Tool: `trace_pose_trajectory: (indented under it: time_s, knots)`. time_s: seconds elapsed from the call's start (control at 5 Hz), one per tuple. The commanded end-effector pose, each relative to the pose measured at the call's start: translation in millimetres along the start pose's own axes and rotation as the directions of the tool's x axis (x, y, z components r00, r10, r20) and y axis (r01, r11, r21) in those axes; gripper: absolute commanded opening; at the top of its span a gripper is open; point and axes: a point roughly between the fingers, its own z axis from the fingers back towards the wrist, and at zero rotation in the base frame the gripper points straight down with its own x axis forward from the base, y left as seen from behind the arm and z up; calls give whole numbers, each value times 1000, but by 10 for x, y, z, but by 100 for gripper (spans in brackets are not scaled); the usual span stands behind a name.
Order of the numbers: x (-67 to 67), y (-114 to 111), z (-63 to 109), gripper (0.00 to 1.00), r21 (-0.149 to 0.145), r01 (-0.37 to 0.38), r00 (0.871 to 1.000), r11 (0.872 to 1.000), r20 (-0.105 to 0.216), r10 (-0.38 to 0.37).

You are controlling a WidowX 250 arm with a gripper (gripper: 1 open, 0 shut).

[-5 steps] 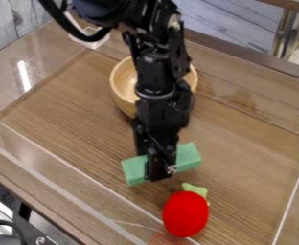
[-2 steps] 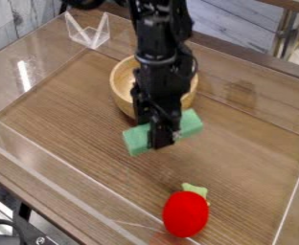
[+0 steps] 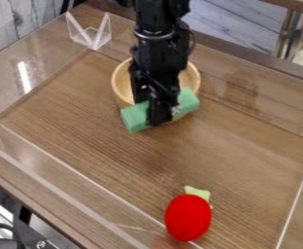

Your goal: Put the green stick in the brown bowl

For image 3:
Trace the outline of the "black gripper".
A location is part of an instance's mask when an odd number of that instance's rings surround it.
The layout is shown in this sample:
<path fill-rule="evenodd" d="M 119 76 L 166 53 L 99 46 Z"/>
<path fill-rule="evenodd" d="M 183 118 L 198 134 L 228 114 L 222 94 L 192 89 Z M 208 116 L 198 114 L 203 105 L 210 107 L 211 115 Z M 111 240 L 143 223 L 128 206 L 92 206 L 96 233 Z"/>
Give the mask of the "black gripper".
<path fill-rule="evenodd" d="M 162 125 L 172 120 L 178 106 L 178 74 L 186 68 L 191 30 L 184 21 L 170 24 L 170 29 L 146 30 L 134 27 L 136 43 L 130 47 L 128 65 L 132 102 L 148 101 L 147 123 Z"/>

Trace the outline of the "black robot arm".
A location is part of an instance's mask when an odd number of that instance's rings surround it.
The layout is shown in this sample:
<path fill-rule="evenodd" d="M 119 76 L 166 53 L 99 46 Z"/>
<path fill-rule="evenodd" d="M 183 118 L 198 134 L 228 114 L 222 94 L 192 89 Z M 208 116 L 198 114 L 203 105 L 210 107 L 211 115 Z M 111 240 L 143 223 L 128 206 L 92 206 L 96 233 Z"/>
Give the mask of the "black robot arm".
<path fill-rule="evenodd" d="M 146 123 L 162 125 L 172 120 L 178 106 L 178 75 L 192 51 L 191 30 L 182 17 L 190 0 L 119 0 L 132 7 L 136 43 L 130 47 L 127 68 L 135 103 L 147 102 Z"/>

